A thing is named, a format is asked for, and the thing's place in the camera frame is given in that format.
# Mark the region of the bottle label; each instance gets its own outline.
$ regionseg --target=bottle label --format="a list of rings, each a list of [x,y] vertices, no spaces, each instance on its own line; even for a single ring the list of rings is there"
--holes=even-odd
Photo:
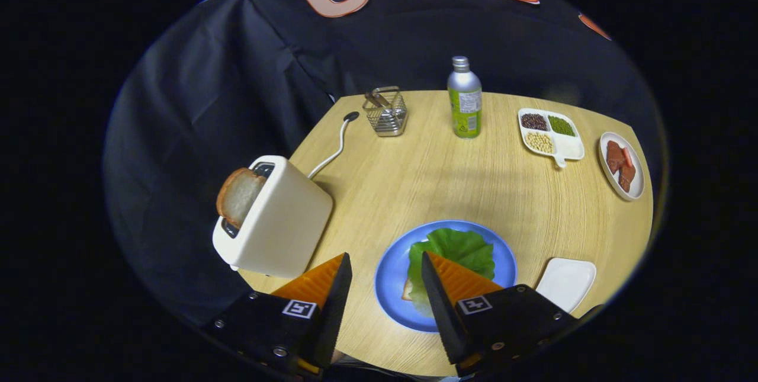
[[[481,110],[481,91],[459,92],[461,113],[476,113]]]
[[[452,128],[460,137],[476,137],[481,130],[481,89],[473,92],[449,91]]]

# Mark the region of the bread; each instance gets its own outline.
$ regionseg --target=bread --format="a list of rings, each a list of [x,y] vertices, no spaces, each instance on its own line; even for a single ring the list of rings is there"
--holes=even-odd
[[[637,173],[637,169],[634,166],[627,166],[626,164],[621,166],[621,174],[618,175],[618,185],[622,190],[629,192],[631,188],[631,181],[634,179],[634,174]]]
[[[261,192],[265,182],[265,177],[258,176],[247,167],[232,172],[216,198],[216,210],[219,215],[235,228],[241,228],[252,202]]]
[[[412,301],[413,300],[413,299],[411,299],[411,295],[410,295],[411,290],[413,290],[413,284],[411,283],[411,279],[406,279],[406,285],[404,285],[404,287],[403,287],[403,296],[401,296],[401,298],[404,301]]]
[[[611,174],[615,175],[618,168],[626,161],[624,153],[622,152],[621,147],[618,146],[617,142],[609,141],[607,155],[608,157],[606,158],[606,161],[608,162],[608,168],[610,169]]]

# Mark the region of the tongs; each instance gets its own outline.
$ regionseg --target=tongs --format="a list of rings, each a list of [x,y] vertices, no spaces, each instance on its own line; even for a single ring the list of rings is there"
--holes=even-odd
[[[400,90],[397,86],[387,86],[385,88],[376,88],[373,91],[366,92],[365,96],[368,102],[371,102],[376,106],[377,108],[392,108],[392,104],[384,98],[384,96],[381,95],[380,92],[387,92],[387,91],[398,91]]]

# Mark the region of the black cloth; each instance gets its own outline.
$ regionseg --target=black cloth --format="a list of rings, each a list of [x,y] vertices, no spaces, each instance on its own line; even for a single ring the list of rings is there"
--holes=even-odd
[[[208,0],[146,51],[111,115],[106,203],[130,265],[168,309],[208,322],[248,288],[211,243],[226,177],[260,155],[289,157],[333,98],[446,88],[459,54],[484,91],[627,123],[658,193],[652,96],[622,49],[562,0],[369,0],[337,18],[306,0]],[[595,141],[584,138],[585,158]]]

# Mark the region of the toaster cord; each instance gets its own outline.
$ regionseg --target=toaster cord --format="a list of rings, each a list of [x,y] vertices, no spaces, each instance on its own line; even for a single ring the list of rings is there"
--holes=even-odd
[[[356,111],[353,111],[352,113],[349,113],[348,115],[345,115],[345,118],[343,118],[345,122],[342,123],[342,128],[339,129],[339,150],[337,150],[336,153],[333,153],[332,155],[330,155],[329,158],[327,158],[326,160],[322,161],[319,164],[319,166],[316,166],[315,169],[311,171],[311,174],[308,175],[308,179],[313,179],[313,177],[316,176],[316,174],[321,169],[323,169],[324,166],[326,166],[327,164],[330,164],[331,161],[333,161],[336,158],[336,156],[338,156],[342,152],[342,150],[345,149],[345,129],[347,128],[348,123],[352,122],[352,120],[355,120],[356,118],[358,118],[358,112]]]

